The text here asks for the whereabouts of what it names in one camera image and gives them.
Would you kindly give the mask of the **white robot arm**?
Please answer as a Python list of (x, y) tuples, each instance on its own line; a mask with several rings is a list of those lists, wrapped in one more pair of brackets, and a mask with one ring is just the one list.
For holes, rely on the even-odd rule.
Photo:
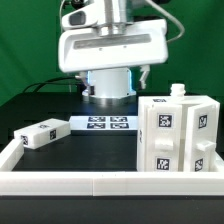
[(83, 0), (61, 18), (58, 64), (76, 73), (85, 100), (108, 104), (136, 95), (131, 87), (132, 67), (143, 70), (168, 58), (165, 19), (136, 19), (133, 11), (146, 0)]

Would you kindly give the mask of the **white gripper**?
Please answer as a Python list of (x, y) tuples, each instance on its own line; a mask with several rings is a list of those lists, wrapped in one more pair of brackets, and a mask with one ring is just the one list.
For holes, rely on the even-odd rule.
[(142, 66), (139, 88), (146, 88), (151, 64), (168, 58), (164, 19), (136, 22), (124, 35), (100, 37), (93, 28), (69, 30), (59, 39), (58, 63), (65, 72)]

